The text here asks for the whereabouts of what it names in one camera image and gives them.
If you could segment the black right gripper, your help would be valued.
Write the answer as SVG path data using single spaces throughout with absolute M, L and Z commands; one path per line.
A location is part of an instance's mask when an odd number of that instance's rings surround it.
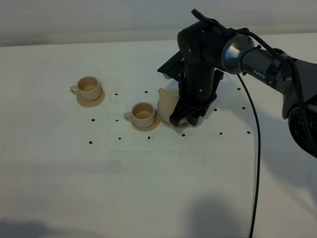
M 179 100 L 169 121 L 178 126 L 183 119 L 196 126 L 216 99 L 216 90 L 224 73 L 213 65 L 184 62 L 184 75 L 179 80 Z

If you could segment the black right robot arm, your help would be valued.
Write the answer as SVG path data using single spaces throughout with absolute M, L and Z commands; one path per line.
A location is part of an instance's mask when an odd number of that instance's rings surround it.
M 196 125 L 215 97 L 224 73 L 249 74 L 283 96 L 282 117 L 295 142 L 317 154 L 317 66 L 274 49 L 247 28 L 226 28 L 216 20 L 192 14 L 198 22 L 178 33 L 183 71 L 179 101 L 170 115 L 177 126 Z

